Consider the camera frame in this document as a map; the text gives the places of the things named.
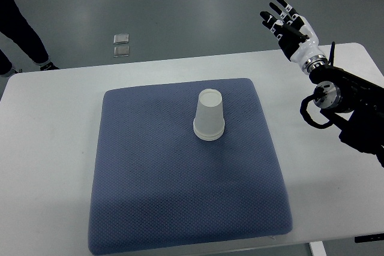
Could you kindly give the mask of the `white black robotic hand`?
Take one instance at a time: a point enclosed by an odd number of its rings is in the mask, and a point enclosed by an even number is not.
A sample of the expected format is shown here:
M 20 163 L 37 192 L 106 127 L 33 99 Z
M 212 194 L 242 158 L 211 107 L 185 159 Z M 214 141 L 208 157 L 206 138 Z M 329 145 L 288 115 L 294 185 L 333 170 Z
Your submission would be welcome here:
M 308 20 L 285 0 L 271 2 L 270 8 L 278 14 L 260 12 L 262 24 L 274 35 L 285 57 L 299 65 L 306 75 L 315 68 L 328 64 L 328 58 L 319 48 L 319 39 Z

